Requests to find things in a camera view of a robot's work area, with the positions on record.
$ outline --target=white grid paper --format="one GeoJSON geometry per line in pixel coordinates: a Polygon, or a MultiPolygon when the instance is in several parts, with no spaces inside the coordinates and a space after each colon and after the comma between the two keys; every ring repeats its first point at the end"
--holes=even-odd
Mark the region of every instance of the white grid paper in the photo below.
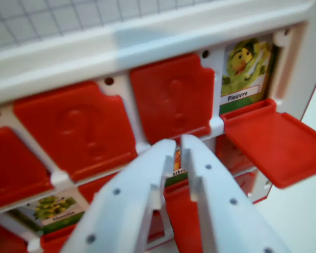
{"type": "Polygon", "coordinates": [[[215,0],[0,0],[0,51],[215,0]]]}

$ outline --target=raised red flap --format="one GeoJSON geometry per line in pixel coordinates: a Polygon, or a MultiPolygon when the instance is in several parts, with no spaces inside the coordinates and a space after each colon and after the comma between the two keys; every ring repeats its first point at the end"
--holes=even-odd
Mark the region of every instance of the raised red flap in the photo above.
{"type": "Polygon", "coordinates": [[[316,131],[267,99],[221,115],[227,137],[277,187],[316,174],[316,131]]]}

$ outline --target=character name label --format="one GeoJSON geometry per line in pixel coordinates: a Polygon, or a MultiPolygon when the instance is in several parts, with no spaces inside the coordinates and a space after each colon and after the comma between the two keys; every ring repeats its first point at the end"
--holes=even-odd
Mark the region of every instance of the character name label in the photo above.
{"type": "Polygon", "coordinates": [[[253,86],[253,87],[241,90],[241,91],[237,91],[237,92],[228,94],[226,96],[222,96],[220,98],[220,104],[227,104],[227,103],[239,100],[239,99],[243,99],[247,96],[257,94],[258,92],[259,92],[259,86],[256,85],[256,86],[253,86]]]}

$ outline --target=screw hole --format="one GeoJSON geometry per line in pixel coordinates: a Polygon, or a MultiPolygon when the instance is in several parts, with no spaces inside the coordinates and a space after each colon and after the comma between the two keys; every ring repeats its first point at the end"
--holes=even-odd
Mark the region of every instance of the screw hole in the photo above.
{"type": "Polygon", "coordinates": [[[96,235],[94,235],[93,233],[86,237],[87,244],[92,244],[95,240],[96,240],[96,235]]]}
{"type": "Polygon", "coordinates": [[[264,253],[274,253],[274,251],[271,248],[265,248],[264,253]]]}
{"type": "Polygon", "coordinates": [[[116,189],[114,189],[113,193],[114,193],[114,195],[118,195],[118,194],[120,194],[120,193],[121,193],[120,188],[116,188],[116,189]]]}
{"type": "Polygon", "coordinates": [[[230,203],[232,205],[236,205],[238,203],[238,201],[236,199],[232,198],[232,199],[230,199],[230,203]]]}
{"type": "Polygon", "coordinates": [[[104,79],[104,83],[106,85],[112,85],[114,83],[114,79],[112,77],[107,77],[106,79],[104,79]]]}
{"type": "Polygon", "coordinates": [[[210,55],[210,51],[208,51],[208,50],[205,50],[204,52],[202,52],[203,58],[207,58],[207,57],[209,57],[209,55],[210,55]]]}

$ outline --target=question mark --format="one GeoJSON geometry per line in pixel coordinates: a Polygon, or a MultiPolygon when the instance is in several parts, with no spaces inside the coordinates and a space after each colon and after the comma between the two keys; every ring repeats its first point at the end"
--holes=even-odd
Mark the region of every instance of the question mark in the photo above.
{"type": "Polygon", "coordinates": [[[98,143],[98,131],[102,120],[101,111],[93,106],[79,106],[61,113],[58,118],[58,128],[64,135],[72,138],[83,138],[87,147],[87,155],[93,160],[102,160],[105,149],[98,143]]]}
{"type": "Polygon", "coordinates": [[[183,82],[180,79],[173,79],[170,82],[170,90],[173,108],[175,108],[174,129],[177,131],[182,131],[187,123],[183,110],[184,104],[181,92],[183,90],[183,82]]]}

